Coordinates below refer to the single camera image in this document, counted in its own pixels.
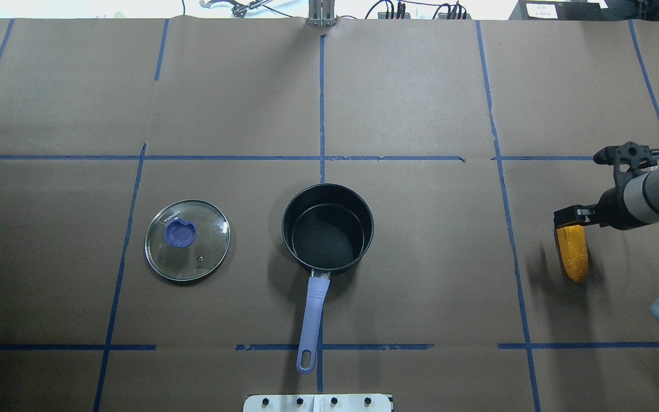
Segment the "yellow corn cob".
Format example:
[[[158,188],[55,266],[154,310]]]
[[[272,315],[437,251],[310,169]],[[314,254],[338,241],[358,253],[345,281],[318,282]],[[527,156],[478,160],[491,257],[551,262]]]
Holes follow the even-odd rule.
[[[575,283],[586,281],[589,273],[589,251],[583,226],[555,229],[559,261],[566,276]]]

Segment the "glass lid with blue knob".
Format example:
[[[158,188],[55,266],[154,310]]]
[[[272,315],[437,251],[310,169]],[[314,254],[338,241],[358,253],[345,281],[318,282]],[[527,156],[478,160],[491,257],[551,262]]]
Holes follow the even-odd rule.
[[[231,224],[214,204],[185,199],[163,208],[144,240],[149,268],[171,282],[194,282],[222,265],[231,244]]]

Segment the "black box with white label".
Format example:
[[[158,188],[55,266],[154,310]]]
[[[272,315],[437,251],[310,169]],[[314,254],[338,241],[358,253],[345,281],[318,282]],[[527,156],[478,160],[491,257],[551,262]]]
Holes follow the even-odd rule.
[[[599,3],[518,1],[510,21],[608,21]]]

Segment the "black clamp tool at back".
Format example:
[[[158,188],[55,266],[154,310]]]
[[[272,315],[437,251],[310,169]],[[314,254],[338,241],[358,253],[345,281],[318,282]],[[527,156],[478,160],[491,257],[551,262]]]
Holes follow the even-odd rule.
[[[248,3],[241,3],[239,1],[198,1],[199,5],[205,9],[210,9],[218,3],[228,3],[231,6],[231,15],[235,18],[245,18],[249,11],[267,7],[271,1],[249,1]]]

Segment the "grey metal post clamp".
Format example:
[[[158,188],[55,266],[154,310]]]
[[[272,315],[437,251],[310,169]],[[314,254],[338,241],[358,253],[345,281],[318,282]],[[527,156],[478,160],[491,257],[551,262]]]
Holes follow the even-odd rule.
[[[335,0],[309,0],[307,24],[310,27],[332,27],[336,24]]]

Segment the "white bracket plate with bolts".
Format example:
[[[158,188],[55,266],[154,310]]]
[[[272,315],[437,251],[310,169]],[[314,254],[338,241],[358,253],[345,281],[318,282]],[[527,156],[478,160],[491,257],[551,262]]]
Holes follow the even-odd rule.
[[[243,411],[394,411],[391,394],[251,395]]]

